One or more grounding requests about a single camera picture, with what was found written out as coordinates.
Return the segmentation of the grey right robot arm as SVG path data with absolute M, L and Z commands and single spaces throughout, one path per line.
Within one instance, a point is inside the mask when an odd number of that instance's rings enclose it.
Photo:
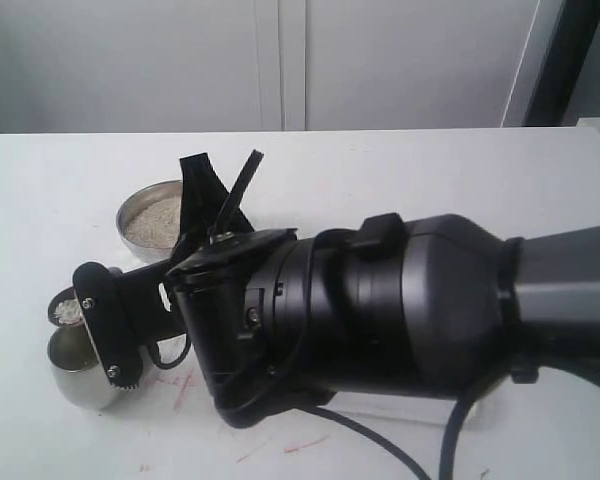
M 227 189 L 206 154 L 180 162 L 167 276 L 224 408 L 280 391 L 452 396 L 508 355 L 600 364 L 600 226 L 502 240 L 465 217 L 299 238 L 240 211 L 261 154 Z

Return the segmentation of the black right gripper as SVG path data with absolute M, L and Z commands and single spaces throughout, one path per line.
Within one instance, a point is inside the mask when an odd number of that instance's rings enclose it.
M 181 158 L 180 167 L 180 227 L 172 259 L 182 261 L 167 274 L 174 306 L 212 397 L 250 400 L 268 383 L 273 354 L 265 329 L 271 271 L 297 245 L 296 231 L 227 233 L 207 243 L 229 192 L 207 153 Z

